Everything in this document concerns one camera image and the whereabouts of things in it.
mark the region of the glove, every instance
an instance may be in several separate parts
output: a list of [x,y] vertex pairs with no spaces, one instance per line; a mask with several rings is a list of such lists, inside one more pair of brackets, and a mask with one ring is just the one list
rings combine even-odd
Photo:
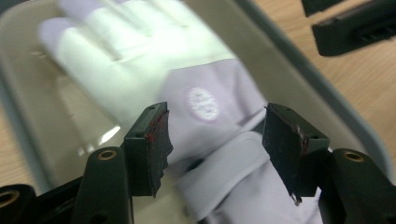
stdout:
[[[183,3],[60,0],[59,6],[67,18],[42,23],[44,46],[121,126],[132,125],[147,105],[168,102],[174,145],[168,172],[195,220],[278,218],[290,201],[276,203],[282,196],[273,195],[286,189],[268,168],[261,136],[249,131],[262,121],[266,101],[245,67]],[[296,223],[311,223],[318,217],[313,208],[307,202],[288,213]]]
[[98,0],[62,0],[59,5],[69,18],[43,22],[40,39],[66,73],[124,127],[130,127],[147,105],[157,103],[171,70],[234,58],[189,10],[178,10],[185,8],[180,3],[166,8],[186,19],[184,25],[156,10],[150,13],[156,16],[145,19],[155,24],[146,29],[152,30],[150,35],[122,16],[133,13],[119,11],[134,8],[147,13],[155,2],[115,2],[112,8],[119,10]]

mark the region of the wooden table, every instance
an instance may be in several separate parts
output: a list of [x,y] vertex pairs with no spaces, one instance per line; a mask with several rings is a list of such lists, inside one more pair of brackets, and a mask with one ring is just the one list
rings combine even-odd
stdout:
[[[310,25],[363,1],[348,0],[326,13],[307,19],[299,0],[256,0],[262,10],[286,33],[300,51],[330,80],[372,125],[396,161],[396,43],[382,42],[347,55],[318,55]],[[4,110],[0,106],[0,186],[35,185]]]

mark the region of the screw hole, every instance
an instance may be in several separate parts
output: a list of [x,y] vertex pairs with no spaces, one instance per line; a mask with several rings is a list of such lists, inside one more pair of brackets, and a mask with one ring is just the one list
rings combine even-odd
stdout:
[[95,215],[91,218],[91,224],[105,224],[107,223],[108,217],[104,215]]
[[108,161],[113,159],[114,157],[117,156],[117,151],[115,150],[105,150],[97,156],[99,160],[101,161]]
[[361,162],[364,161],[364,158],[356,153],[353,152],[346,152],[344,156],[349,159],[350,161]]
[[0,208],[14,203],[20,197],[20,192],[16,190],[9,190],[0,193]]

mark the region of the finger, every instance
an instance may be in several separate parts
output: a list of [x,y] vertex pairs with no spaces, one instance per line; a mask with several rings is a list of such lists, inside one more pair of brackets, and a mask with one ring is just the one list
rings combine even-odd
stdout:
[[143,0],[103,0],[113,6],[118,6],[120,11],[124,11],[127,17],[133,16],[132,20],[138,18],[155,35],[169,32],[169,29],[176,29],[177,23],[171,17],[163,13],[150,1]]
[[66,16],[82,22],[119,58],[144,53],[149,39],[98,0],[59,0]]
[[201,23],[195,13],[180,0],[149,0],[174,21],[182,26],[194,26]]
[[101,2],[117,13],[124,20],[128,21],[133,27],[140,31],[144,35],[152,35],[152,30],[146,25],[145,22],[140,20],[135,14],[131,13],[129,10],[121,6],[116,0],[101,0]]
[[132,66],[119,66],[112,55],[95,45],[67,18],[44,21],[39,36],[54,60],[87,92],[96,103],[105,108],[119,122],[137,117],[133,101],[141,91],[140,76],[134,76]]

